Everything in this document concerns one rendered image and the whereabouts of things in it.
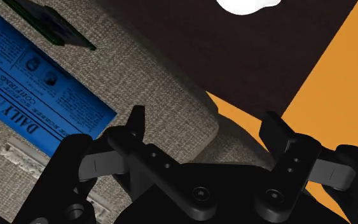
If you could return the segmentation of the grey fabric sofa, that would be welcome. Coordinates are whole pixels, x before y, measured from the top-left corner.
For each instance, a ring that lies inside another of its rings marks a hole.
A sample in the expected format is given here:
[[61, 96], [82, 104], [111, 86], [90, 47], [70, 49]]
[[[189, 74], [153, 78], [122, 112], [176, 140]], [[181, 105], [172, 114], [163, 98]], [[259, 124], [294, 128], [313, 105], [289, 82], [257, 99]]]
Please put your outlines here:
[[[56, 9], [97, 47], [55, 46], [0, 0], [0, 16], [58, 62], [126, 122], [132, 107], [146, 107], [145, 141], [179, 162], [229, 162], [270, 169], [267, 152], [242, 128], [219, 115], [207, 93], [166, 70], [137, 44], [96, 0], [33, 0]], [[0, 122], [0, 215], [12, 220], [34, 177], [1, 154], [16, 133]]]

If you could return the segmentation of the blue newspaper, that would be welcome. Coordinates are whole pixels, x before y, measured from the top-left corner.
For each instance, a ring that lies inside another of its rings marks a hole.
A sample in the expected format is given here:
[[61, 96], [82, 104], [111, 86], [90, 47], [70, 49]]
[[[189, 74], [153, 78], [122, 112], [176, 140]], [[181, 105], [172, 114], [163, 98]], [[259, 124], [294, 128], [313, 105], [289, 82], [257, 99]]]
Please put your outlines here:
[[116, 115], [0, 16], [0, 121], [50, 157], [66, 136], [96, 138]]

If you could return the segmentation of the dark green flat book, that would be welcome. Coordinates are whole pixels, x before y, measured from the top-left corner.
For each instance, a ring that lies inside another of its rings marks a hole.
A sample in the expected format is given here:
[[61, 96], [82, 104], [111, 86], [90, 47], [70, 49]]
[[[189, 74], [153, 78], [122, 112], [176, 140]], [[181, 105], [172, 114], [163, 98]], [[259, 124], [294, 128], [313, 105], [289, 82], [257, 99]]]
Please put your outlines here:
[[15, 13], [56, 46], [73, 45], [95, 51], [97, 47], [56, 10], [31, 0], [2, 0]]

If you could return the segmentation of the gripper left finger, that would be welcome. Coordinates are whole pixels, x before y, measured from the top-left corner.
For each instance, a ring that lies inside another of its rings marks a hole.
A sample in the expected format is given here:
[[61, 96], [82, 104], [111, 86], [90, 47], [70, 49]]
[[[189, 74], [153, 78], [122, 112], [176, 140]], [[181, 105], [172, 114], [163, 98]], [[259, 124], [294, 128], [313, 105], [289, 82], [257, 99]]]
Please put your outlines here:
[[12, 224], [96, 224], [88, 194], [99, 176], [114, 175], [137, 199], [156, 185], [186, 216], [212, 218], [217, 202], [207, 185], [189, 182], [182, 165], [153, 144], [144, 144], [145, 108], [133, 107], [127, 124], [65, 137]]

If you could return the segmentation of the dark brown robot stand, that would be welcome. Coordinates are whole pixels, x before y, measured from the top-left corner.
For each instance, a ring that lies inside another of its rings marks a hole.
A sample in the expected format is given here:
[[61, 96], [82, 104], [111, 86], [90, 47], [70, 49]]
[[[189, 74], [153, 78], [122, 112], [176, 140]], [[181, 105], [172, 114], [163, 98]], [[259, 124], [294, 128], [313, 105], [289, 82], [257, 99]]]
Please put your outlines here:
[[97, 0], [199, 87], [246, 113], [284, 113], [357, 0], [281, 0], [234, 15], [216, 0]]

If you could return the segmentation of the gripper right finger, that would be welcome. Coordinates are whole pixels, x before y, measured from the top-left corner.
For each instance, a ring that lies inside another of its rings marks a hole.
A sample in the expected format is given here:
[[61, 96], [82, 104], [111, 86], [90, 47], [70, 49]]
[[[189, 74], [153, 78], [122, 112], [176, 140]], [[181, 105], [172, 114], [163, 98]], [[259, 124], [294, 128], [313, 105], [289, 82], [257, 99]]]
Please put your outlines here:
[[265, 113], [259, 137], [276, 161], [254, 198], [258, 215], [270, 223], [295, 224], [308, 182], [319, 183], [358, 224], [358, 146], [341, 144], [335, 150], [311, 136], [296, 133], [273, 111]]

